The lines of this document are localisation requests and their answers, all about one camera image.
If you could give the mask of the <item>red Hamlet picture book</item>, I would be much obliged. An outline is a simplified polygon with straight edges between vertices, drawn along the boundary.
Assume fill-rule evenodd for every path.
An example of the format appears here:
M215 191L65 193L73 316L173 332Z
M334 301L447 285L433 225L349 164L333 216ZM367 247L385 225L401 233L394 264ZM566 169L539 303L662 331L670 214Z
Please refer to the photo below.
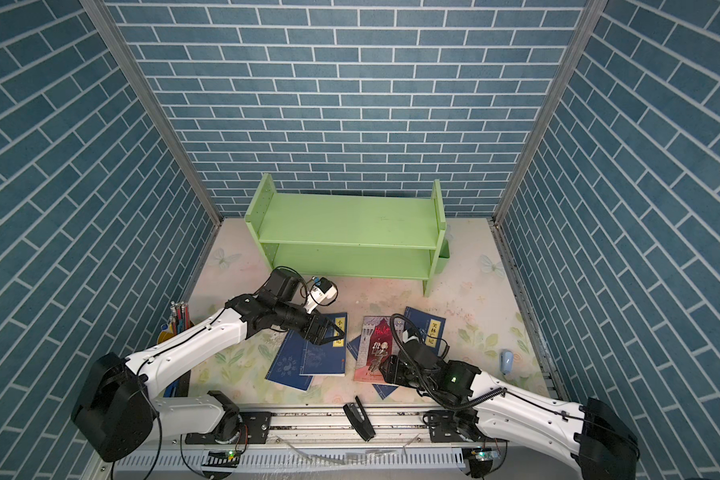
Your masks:
M357 382L385 384L381 364L392 354L394 340L388 317L365 316L353 379Z

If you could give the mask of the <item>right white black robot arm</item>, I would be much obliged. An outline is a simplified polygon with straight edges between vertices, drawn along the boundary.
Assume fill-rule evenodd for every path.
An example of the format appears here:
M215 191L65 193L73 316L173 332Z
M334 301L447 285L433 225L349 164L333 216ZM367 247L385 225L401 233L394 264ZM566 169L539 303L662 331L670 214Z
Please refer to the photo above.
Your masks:
M392 315L390 323L398 351L381 363L384 380L413 388L450 411L463 439L515 443L578 470L584 479L635 478L637 436L605 402L534 394L466 362L443 360L401 314Z

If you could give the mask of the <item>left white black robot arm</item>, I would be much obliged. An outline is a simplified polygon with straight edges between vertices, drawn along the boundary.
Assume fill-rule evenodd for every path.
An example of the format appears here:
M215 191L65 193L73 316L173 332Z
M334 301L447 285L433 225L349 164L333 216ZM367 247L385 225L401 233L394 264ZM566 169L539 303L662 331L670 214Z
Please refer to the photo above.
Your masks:
M121 460L148 441L186 434L216 443L238 441L239 407L213 390L199 397L164 398L167 387L196 365L257 333L279 328L323 345L345 333L321 308L338 289L325 277L307 283L289 267L275 268L252 294L228 300L208 319L146 350L110 352L91 364L71 420L105 462Z

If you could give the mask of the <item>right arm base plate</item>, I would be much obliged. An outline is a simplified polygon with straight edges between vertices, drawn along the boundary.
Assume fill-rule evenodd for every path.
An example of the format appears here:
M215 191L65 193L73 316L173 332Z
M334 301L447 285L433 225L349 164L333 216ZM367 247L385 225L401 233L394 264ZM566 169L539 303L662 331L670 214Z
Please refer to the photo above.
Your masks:
M483 442L488 439L477 426L475 409L430 410L422 420L432 443Z

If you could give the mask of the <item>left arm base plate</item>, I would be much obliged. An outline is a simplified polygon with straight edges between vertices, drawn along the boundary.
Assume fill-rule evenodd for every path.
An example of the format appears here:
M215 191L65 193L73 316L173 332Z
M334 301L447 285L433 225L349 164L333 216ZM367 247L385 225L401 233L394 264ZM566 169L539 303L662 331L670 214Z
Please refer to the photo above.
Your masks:
M189 433L184 441L189 445L258 445L265 444L273 414L265 411L241 412L223 418L210 433Z

